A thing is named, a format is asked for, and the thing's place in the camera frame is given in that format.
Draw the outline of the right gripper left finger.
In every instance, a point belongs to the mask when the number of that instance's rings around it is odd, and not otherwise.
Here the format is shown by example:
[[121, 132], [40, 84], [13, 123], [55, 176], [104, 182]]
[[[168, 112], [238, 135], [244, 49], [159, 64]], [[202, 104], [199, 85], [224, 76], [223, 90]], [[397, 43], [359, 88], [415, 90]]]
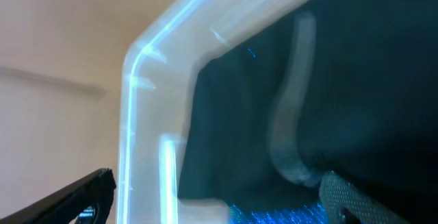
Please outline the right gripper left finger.
[[97, 169], [76, 182], [1, 219], [1, 224], [105, 224], [114, 202], [111, 169]]

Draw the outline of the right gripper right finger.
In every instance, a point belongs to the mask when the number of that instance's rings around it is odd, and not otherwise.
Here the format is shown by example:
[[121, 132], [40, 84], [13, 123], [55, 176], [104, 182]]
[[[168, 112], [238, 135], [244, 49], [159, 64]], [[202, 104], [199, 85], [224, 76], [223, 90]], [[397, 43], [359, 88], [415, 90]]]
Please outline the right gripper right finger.
[[333, 171], [322, 177], [319, 196], [330, 224], [409, 224]]

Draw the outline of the blue green sparkly fabric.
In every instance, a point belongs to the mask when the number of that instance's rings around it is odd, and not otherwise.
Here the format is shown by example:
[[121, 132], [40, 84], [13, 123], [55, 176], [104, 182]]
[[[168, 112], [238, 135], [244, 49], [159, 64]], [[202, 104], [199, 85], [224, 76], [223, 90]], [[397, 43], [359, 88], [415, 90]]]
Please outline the blue green sparkly fabric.
[[243, 212], [233, 205], [230, 214], [230, 224], [329, 224], [321, 203], [268, 212]]

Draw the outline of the black cloth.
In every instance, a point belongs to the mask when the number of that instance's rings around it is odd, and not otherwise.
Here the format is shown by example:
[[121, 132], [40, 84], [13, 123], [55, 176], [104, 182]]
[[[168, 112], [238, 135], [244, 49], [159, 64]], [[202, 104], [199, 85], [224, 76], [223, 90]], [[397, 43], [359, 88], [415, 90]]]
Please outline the black cloth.
[[437, 222], [437, 0], [308, 0], [199, 70], [180, 200], [300, 208], [328, 172]]

